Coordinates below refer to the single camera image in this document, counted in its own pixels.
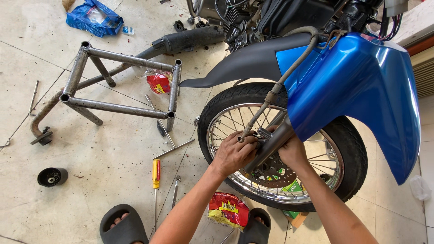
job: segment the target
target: black slipper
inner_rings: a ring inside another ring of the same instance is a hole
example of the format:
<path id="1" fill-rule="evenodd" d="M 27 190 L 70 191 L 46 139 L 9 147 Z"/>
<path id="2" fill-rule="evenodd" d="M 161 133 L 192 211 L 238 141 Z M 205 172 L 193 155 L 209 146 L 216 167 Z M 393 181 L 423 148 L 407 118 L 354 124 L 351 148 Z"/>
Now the black slipper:
<path id="1" fill-rule="evenodd" d="M 260 217 L 264 221 L 264 224 L 257 221 L 255 217 Z M 250 210 L 249 220 L 244 231 L 240 233 L 238 244 L 267 244 L 270 230 L 271 219 L 268 213 L 262 208 L 254 208 Z"/>
<path id="2" fill-rule="evenodd" d="M 116 218 L 129 213 L 121 222 L 110 229 Z M 108 211 L 99 225 L 99 234 L 104 244 L 131 244 L 140 241 L 148 244 L 145 228 L 137 211 L 128 204 L 120 204 Z"/>

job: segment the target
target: blue plastic bag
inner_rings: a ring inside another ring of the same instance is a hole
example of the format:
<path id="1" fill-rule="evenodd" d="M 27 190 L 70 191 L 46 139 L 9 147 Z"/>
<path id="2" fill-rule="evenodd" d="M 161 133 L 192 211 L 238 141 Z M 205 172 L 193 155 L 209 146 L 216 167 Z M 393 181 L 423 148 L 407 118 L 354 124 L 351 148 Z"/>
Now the blue plastic bag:
<path id="1" fill-rule="evenodd" d="M 87 30 L 98 37 L 116 35 L 124 20 L 97 0 L 85 0 L 83 5 L 66 13 L 66 23 L 80 30 Z"/>

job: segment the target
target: yellow screwdriver handle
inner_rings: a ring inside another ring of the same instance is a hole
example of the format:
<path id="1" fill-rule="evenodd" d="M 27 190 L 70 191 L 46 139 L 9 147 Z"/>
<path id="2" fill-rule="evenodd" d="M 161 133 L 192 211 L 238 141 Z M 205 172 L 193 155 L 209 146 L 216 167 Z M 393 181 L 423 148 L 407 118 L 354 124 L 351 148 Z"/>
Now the yellow screwdriver handle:
<path id="1" fill-rule="evenodd" d="M 160 187 L 160 169 L 160 160 L 154 159 L 154 162 L 152 164 L 152 187 L 154 189 Z"/>

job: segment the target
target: welded steel frame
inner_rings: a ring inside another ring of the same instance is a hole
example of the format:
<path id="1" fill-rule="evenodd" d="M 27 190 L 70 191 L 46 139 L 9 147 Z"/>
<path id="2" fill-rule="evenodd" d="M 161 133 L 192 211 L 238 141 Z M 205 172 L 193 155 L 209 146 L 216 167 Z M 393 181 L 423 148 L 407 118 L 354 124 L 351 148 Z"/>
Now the welded steel frame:
<path id="1" fill-rule="evenodd" d="M 80 78 L 83 74 L 84 67 L 86 66 L 87 59 L 90 58 L 92 62 L 100 71 L 102 77 L 105 79 L 110 87 L 114 87 L 116 83 L 112 79 L 110 73 L 104 67 L 100 58 L 109 59 L 113 61 L 119 61 L 123 64 L 142 66 L 152 69 L 159 69 L 163 71 L 169 71 L 173 73 L 173 79 L 171 82 L 171 94 L 169 99 L 168 112 L 155 111 L 153 109 L 137 108 L 132 106 L 125 106 L 120 104 L 113 104 L 108 102 L 93 101 L 88 99 L 82 99 L 75 97 L 77 90 L 81 89 Z M 74 64 L 71 68 L 71 73 L 66 81 L 65 88 L 63 89 L 58 99 L 65 103 L 67 106 L 77 111 L 79 114 L 89 119 L 96 125 L 102 125 L 102 120 L 95 116 L 88 109 L 97 109 L 109 112 L 124 113 L 136 116 L 150 117 L 155 119 L 167 119 L 166 130 L 172 131 L 175 112 L 177 107 L 178 99 L 178 85 L 181 81 L 181 60 L 175 60 L 174 65 L 156 62 L 148 59 L 143 59 L 139 57 L 132 57 L 125 54 L 113 53 L 105 50 L 93 48 L 89 42 L 85 41 L 81 43 L 81 47 L 78 51 Z"/>

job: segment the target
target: black front fender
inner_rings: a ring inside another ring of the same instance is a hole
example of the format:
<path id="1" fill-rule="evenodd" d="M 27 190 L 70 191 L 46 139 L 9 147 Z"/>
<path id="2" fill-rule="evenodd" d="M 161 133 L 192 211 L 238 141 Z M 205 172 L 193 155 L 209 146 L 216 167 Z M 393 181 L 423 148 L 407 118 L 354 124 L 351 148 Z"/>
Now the black front fender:
<path id="1" fill-rule="evenodd" d="M 218 63 L 204 78 L 187 79 L 182 87 L 209 88 L 229 81 L 264 78 L 278 81 L 282 75 L 276 52 L 309 45 L 310 34 L 300 33 L 246 46 Z"/>

